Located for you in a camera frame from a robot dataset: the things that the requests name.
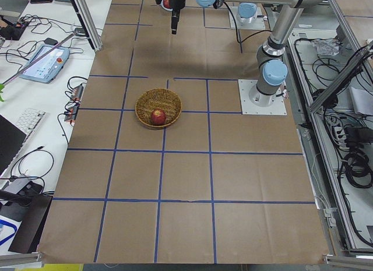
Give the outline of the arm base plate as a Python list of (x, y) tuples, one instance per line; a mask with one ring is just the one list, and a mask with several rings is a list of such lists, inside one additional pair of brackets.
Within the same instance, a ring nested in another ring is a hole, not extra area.
[(286, 116), (286, 106), (280, 88), (274, 95), (261, 94), (256, 87), (257, 80), (239, 79), (242, 115)]
[(265, 21), (264, 21), (264, 15), (262, 14), (261, 8), (257, 7), (256, 9), (256, 15), (253, 17), (250, 17), (248, 19), (241, 18), (238, 15), (238, 7), (232, 6), (231, 7), (231, 13), (229, 13), (230, 18), (230, 29), (235, 29), (234, 19), (237, 23), (238, 29), (244, 29), (244, 30), (264, 30), (265, 27)]

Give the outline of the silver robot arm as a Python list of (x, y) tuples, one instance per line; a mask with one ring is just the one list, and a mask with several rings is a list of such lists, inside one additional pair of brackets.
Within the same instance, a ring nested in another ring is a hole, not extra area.
[(269, 107), (276, 98), (278, 88), (284, 83), (288, 69), (281, 61), (285, 44), (303, 10), (315, 6), (323, 0), (195, 0), (207, 8), (220, 8), (226, 2), (275, 3), (282, 6), (279, 17), (268, 39), (259, 47), (256, 58), (259, 77), (249, 91), (251, 102), (258, 107)]

